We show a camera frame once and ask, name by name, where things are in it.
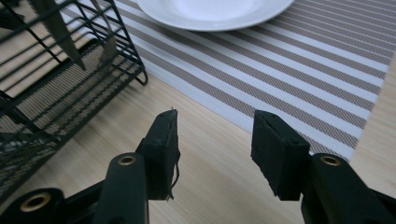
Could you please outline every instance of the knife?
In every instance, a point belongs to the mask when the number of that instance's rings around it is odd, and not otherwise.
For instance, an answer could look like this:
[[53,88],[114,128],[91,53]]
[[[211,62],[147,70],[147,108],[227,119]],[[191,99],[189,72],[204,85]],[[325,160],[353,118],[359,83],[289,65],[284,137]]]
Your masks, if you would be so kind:
[[[52,8],[58,6],[55,3],[55,0],[29,0],[29,3],[38,15],[42,15],[48,10],[51,10]],[[61,49],[74,63],[81,67],[82,70],[85,70],[84,63],[79,58],[79,52],[74,44],[73,39],[70,36],[69,31],[67,30],[61,13],[59,11],[55,12],[50,17],[44,19],[43,23],[49,31],[50,35],[55,40],[58,40],[59,38],[67,35],[67,38],[58,44],[59,47],[61,47]]]

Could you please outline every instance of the gray striped placemat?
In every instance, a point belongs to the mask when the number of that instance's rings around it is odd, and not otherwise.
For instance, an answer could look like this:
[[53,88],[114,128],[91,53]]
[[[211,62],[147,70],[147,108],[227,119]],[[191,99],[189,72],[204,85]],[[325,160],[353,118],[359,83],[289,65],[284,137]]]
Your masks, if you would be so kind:
[[276,113],[313,153],[346,159],[396,50],[390,0],[297,0],[268,22],[219,33],[161,26],[135,1],[116,4],[152,76],[249,132],[255,109]]

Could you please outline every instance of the plate rim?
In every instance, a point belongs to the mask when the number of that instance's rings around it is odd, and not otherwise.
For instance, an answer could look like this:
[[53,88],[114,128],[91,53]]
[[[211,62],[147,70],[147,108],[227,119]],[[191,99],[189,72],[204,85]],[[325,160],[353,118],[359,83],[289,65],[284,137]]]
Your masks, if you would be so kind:
[[248,28],[250,26],[254,26],[257,24],[260,24],[265,21],[269,21],[272,18],[278,16],[282,12],[284,12],[286,9],[288,9],[291,4],[293,4],[295,0],[277,0],[276,2],[279,4],[279,8],[275,10],[275,13],[270,14],[269,16],[263,16],[259,20],[252,20],[252,21],[247,21],[243,23],[237,23],[235,25],[218,25],[218,26],[207,26],[207,27],[194,27],[194,26],[186,26],[186,25],[180,25],[174,22],[169,22],[165,21],[163,18],[157,16],[155,13],[153,13],[150,9],[147,8],[147,4],[149,4],[150,1],[148,0],[137,0],[136,3],[139,5],[141,10],[145,12],[149,17],[154,19],[155,21],[158,21],[161,24],[164,24],[166,26],[174,27],[177,29],[183,29],[183,30],[189,30],[189,31],[198,31],[198,32],[222,32],[222,31],[231,31],[231,30],[237,30],[237,29],[243,29],[243,28]]

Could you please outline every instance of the white plate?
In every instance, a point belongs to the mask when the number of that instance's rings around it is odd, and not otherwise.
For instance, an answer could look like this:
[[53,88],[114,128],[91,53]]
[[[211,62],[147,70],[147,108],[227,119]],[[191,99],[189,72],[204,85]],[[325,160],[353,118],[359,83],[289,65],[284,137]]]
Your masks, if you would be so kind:
[[294,0],[137,0],[151,18],[193,31],[227,31],[268,21]]

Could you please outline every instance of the wire dish rack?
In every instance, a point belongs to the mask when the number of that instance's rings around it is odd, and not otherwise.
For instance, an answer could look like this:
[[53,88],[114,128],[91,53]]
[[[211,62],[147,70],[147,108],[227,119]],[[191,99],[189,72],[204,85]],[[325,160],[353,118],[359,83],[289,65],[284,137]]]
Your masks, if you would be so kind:
[[[114,2],[89,3],[66,0],[0,39],[0,203],[132,80],[148,81]],[[64,15],[69,33],[55,38],[43,23],[66,10],[75,15]],[[60,47],[69,37],[79,53],[74,60]],[[111,58],[101,60],[114,40]]]

